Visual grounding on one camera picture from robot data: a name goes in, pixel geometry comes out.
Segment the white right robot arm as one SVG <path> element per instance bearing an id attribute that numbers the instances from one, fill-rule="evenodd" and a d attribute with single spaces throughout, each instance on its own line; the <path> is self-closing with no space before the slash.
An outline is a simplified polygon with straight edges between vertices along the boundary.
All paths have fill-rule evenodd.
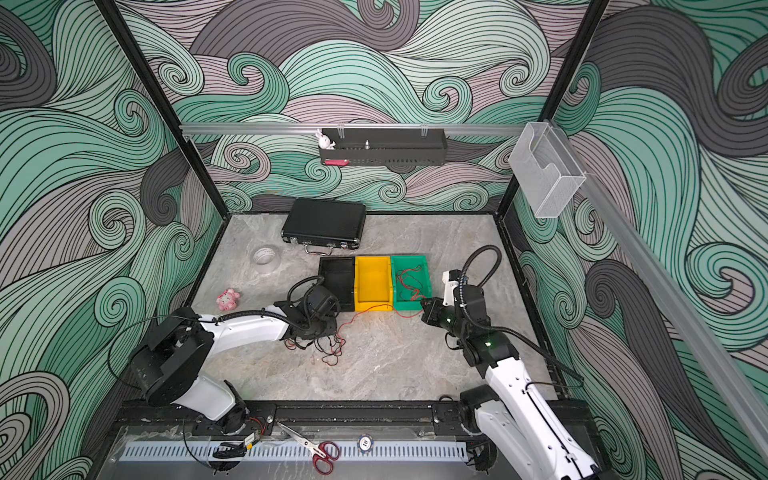
<path id="1" fill-rule="evenodd" d="M 490 324 L 482 289 L 459 285 L 453 296 L 451 305 L 423 299 L 422 321 L 456 338 L 485 381 L 461 394 L 465 429 L 486 436 L 523 479 L 596 479 L 598 462 L 550 408 L 507 332 Z"/>

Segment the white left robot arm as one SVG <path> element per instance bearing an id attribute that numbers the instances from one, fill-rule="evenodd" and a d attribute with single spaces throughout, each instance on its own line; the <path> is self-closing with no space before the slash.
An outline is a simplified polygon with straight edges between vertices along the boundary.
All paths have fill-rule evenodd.
<path id="1" fill-rule="evenodd" d="M 150 328 L 129 356 L 129 368 L 147 404 L 193 410 L 224 434 L 239 432 L 249 410 L 231 382 L 203 371 L 206 361 L 237 347 L 290 340 L 314 341 L 336 333 L 342 302 L 320 277 L 299 299 L 224 315 L 182 307 Z"/>

